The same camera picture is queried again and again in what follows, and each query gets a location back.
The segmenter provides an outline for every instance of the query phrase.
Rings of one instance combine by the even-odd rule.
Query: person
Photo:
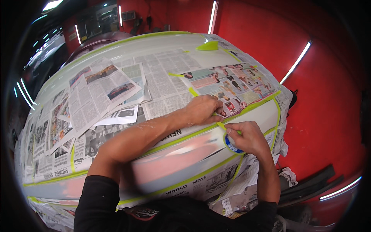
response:
[[[75,212],[74,231],[272,231],[280,181],[269,145],[253,121],[225,125],[236,147],[254,154],[259,161],[259,204],[251,211],[230,219],[212,211],[202,201],[171,197],[115,212],[125,163],[175,130],[223,121],[222,116],[213,115],[220,113],[222,106],[216,96],[198,96],[185,108],[129,127],[104,143],[87,173]]]
[[[232,85],[234,85],[239,91],[242,91],[241,87],[237,84],[232,76],[227,76],[227,79],[230,80],[232,82]]]
[[[219,78],[219,73],[218,72],[209,74],[208,77],[213,79],[216,83],[220,83],[220,80],[218,79]]]
[[[226,113],[224,110],[222,110],[222,111],[220,112],[220,115],[223,116],[223,117],[226,117],[226,116],[227,116],[227,113]]]
[[[186,72],[186,73],[183,73],[183,76],[188,78],[188,79],[192,79],[193,78],[193,75],[191,72]]]

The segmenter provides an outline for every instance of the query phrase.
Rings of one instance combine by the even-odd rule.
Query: man's right hand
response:
[[[267,140],[255,121],[228,123],[224,125],[227,134],[234,140],[236,147],[258,159],[272,157]]]

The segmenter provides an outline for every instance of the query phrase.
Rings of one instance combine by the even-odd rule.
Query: newspaper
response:
[[[137,122],[138,106],[129,107],[123,110],[113,112],[111,115],[103,118],[90,129],[93,130],[96,126],[101,125],[114,125],[114,124],[127,124]]]
[[[237,50],[240,51],[236,46],[228,42],[227,40],[223,39],[222,37],[216,35],[216,34],[201,34],[207,42],[209,41],[218,41],[218,46],[220,46],[223,49],[227,50]]]
[[[134,63],[142,63],[152,101],[144,104],[149,119],[169,114],[183,108],[193,96],[187,86],[176,76],[179,73],[200,69],[200,64],[183,49],[170,50],[146,56],[134,57]]]
[[[81,136],[106,113],[140,89],[105,57],[81,70],[69,80],[69,111],[75,136]]]
[[[130,126],[146,121],[146,114],[145,108],[140,105],[135,123],[95,126],[77,138],[73,155],[75,171],[88,170],[101,145]]]
[[[184,83],[198,94],[218,97],[223,105],[220,115],[237,115],[248,105],[276,92],[271,82],[248,63],[223,65],[182,73]]]
[[[68,103],[68,93],[63,97],[62,102],[51,111],[48,146],[49,153],[55,151],[62,144],[74,137],[74,129],[69,127],[70,122],[58,118],[63,106]]]
[[[152,100],[150,92],[148,90],[147,80],[144,75],[142,63],[125,66],[125,67],[121,66],[122,63],[123,64],[132,63],[133,59],[130,59],[129,61],[130,62],[121,62],[117,66],[121,67],[121,70],[142,89],[139,90],[136,94],[134,94],[129,99],[120,103],[112,111],[121,110],[121,109],[127,108],[132,105],[139,105],[139,104]]]

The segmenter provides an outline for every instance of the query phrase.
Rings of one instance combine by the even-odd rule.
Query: photo of people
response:
[[[131,89],[133,87],[134,87],[134,84],[131,83],[131,82],[128,82],[126,84],[123,84],[119,87],[114,88],[113,90],[111,90],[111,92],[109,92],[109,94],[107,94],[107,96],[110,100],[112,100],[115,97],[117,97],[118,95],[122,94],[123,92],[128,91],[129,89]]]
[[[67,118],[70,118],[68,102],[66,102],[66,104],[63,106],[63,108],[60,112],[60,115],[62,115],[64,117],[67,117]]]
[[[220,81],[218,80],[218,78],[219,78],[219,73],[218,73],[218,72],[215,72],[215,73],[209,74],[208,76],[209,76],[211,79],[213,79],[216,83],[220,83]]]
[[[78,74],[76,74],[75,76],[74,76],[74,78],[72,78],[71,80],[70,80],[70,87],[72,87],[73,86],[73,84],[74,83],[76,83],[76,81],[84,74],[84,73],[87,73],[87,72],[90,72],[91,70],[90,70],[90,67],[88,66],[88,67],[86,67],[86,68],[84,68],[83,70],[81,70]]]
[[[182,75],[183,75],[185,78],[187,78],[187,79],[192,79],[192,78],[193,78],[193,75],[192,75],[191,72],[186,72],[186,73],[183,73]]]
[[[93,75],[90,75],[90,76],[85,77],[85,80],[86,80],[87,84],[89,85],[93,81],[96,81],[96,80],[98,80],[100,78],[109,76],[109,75],[111,75],[115,71],[117,71],[117,68],[114,65],[110,65],[110,66],[102,69],[100,72],[97,72],[97,73],[95,73]]]
[[[222,66],[216,66],[216,67],[212,67],[210,70],[217,70],[217,71],[221,71],[224,75],[226,76],[229,76],[229,73],[226,69],[226,66],[222,65]]]
[[[234,164],[233,166],[226,168],[224,171],[206,180],[206,191],[215,189],[219,185],[230,181],[235,175],[237,167],[238,164]]]
[[[264,98],[262,90],[259,87],[255,88],[253,91],[259,95],[260,99]]]
[[[225,91],[230,92],[232,95],[236,95],[231,84],[228,81],[223,81],[223,86],[220,85],[220,87],[222,87]]]
[[[232,85],[236,87],[239,91],[242,91],[241,87],[237,84],[237,82],[234,80],[232,76],[227,76],[227,79],[232,82]]]
[[[59,156],[62,156],[64,154],[67,154],[67,152],[65,150],[63,150],[62,148],[58,147],[55,151],[54,151],[54,158],[57,158]]]
[[[224,103],[224,105],[229,109],[229,112],[233,114],[234,112],[237,111],[235,106],[231,102]]]

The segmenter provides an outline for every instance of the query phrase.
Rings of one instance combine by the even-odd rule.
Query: red wall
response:
[[[213,0],[168,0],[171,30],[207,33]]]
[[[76,32],[76,29],[75,29],[75,24],[77,23],[77,20],[76,20],[76,17],[75,16],[72,16],[71,18],[67,19],[66,21],[64,21],[62,23],[62,27],[63,27],[63,35],[65,37],[65,41],[66,41],[66,46],[67,46],[67,50],[68,50],[68,54],[71,55],[72,52],[78,47],[80,46],[79,44],[79,40],[78,38],[74,38],[73,40],[69,41],[69,38],[68,36],[75,33]],[[73,27],[73,31],[72,32],[68,32],[68,29],[70,27]]]
[[[336,176],[363,167],[359,108],[364,72],[345,29],[306,1],[220,2],[215,34],[252,55],[278,81],[303,48],[313,44],[284,85],[298,89],[284,135],[289,145],[282,167],[298,180],[333,164]]]
[[[121,12],[134,10],[136,18],[143,18],[143,22],[137,31],[137,34],[143,34],[145,32],[152,32],[154,27],[158,27],[161,30],[164,29],[164,25],[167,23],[167,0],[118,0],[117,6],[121,5]],[[147,17],[152,17],[151,30],[148,29]],[[125,21],[120,27],[120,31],[130,33],[133,29],[134,20]]]

